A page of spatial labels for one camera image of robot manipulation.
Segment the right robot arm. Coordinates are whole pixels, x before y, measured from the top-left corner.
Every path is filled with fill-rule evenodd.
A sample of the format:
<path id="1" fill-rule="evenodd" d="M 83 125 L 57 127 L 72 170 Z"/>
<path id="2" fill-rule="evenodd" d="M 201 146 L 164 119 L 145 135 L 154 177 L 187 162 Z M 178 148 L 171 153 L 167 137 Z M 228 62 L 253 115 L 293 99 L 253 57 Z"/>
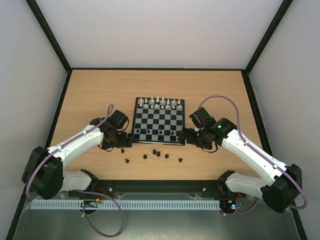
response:
<path id="1" fill-rule="evenodd" d="M 245 137 L 240 128 L 227 118 L 215 120 L 204 107 L 200 107 L 189 118 L 195 128 L 185 128 L 181 139 L 187 144 L 203 150 L 211 150 L 212 145 L 232 152 L 259 177 L 244 176 L 229 171 L 218 183 L 218 191 L 229 196 L 240 192 L 262 199 L 277 213 L 283 213 L 300 195 L 302 190 L 302 170 L 296 165 L 287 165 L 256 146 Z"/>

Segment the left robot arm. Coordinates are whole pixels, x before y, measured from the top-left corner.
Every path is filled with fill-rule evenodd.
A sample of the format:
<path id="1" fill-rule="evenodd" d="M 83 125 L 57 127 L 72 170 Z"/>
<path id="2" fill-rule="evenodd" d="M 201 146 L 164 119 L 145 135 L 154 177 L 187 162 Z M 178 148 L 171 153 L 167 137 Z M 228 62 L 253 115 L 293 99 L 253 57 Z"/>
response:
<path id="1" fill-rule="evenodd" d="M 88 170 L 66 171 L 78 156 L 94 146 L 110 152 L 113 148 L 132 147 L 132 135 L 126 133 L 128 117 L 121 111 L 109 111 L 105 118 L 95 118 L 75 136 L 48 148 L 36 147 L 30 154 L 22 175 L 26 196 L 49 200 L 59 192 L 96 190 L 98 178 Z"/>

